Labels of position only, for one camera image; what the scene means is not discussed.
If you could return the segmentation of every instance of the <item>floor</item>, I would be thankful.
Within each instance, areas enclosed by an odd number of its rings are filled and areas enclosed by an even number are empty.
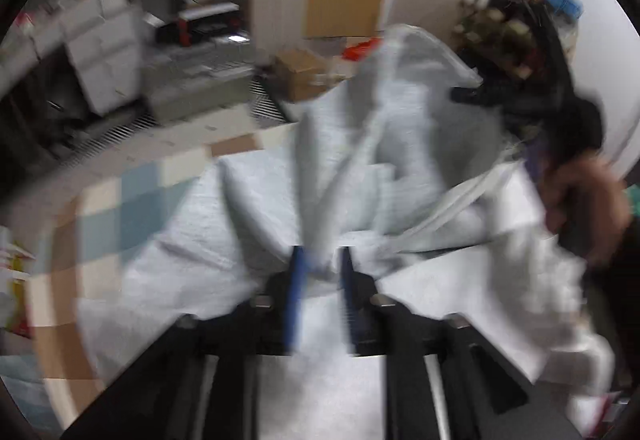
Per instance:
[[[33,250],[44,223],[64,204],[101,179],[121,175],[146,162],[201,144],[252,133],[258,128],[248,105],[204,113],[171,127],[140,131],[73,167],[61,167],[25,188],[0,208],[0,223],[11,229],[27,250]]]

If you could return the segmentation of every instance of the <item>red object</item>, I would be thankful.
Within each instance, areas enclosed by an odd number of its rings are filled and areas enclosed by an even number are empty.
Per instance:
[[[29,328],[29,323],[25,316],[20,317],[20,321],[12,326],[9,331],[13,334],[31,339],[31,329]]]
[[[348,61],[360,61],[360,59],[366,57],[369,52],[375,49],[381,41],[381,38],[371,38],[368,42],[358,43],[357,45],[345,48],[342,53],[342,58],[348,59]]]
[[[609,394],[604,397],[603,399],[604,401],[602,403],[602,409],[600,411],[600,416],[598,417],[598,421],[596,422],[596,425],[593,427],[593,430],[591,431],[591,433],[587,435],[587,438],[602,438],[605,435],[605,433],[610,429],[611,424],[606,423],[604,420],[607,416],[607,413],[609,412],[609,409],[611,408],[611,405],[613,404],[614,399],[615,399],[614,394]]]
[[[189,34],[187,20],[178,20],[178,36],[182,46],[191,46],[191,35]]]
[[[539,51],[539,49],[534,48],[525,56],[522,60],[522,64],[525,64],[534,72],[542,70],[545,67],[545,56]]]
[[[21,26],[23,24],[32,24],[31,17],[28,13],[22,12],[15,17],[15,24]]]

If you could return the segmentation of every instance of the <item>blue object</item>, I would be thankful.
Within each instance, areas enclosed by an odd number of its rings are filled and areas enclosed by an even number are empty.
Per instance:
[[[555,13],[562,13],[574,22],[582,16],[584,11],[582,4],[578,0],[546,0]]]
[[[291,350],[296,341],[296,330],[298,325],[298,315],[300,314],[300,302],[302,291],[305,287],[306,273],[308,272],[308,261],[302,247],[296,245],[291,253],[290,260],[289,293],[287,294],[287,308],[284,314],[284,337],[285,349]]]

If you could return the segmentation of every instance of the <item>white cabinet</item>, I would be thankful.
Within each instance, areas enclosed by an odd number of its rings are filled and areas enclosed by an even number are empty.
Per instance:
[[[104,115],[138,96],[141,59],[140,48],[131,45],[79,71],[82,89],[95,113]]]

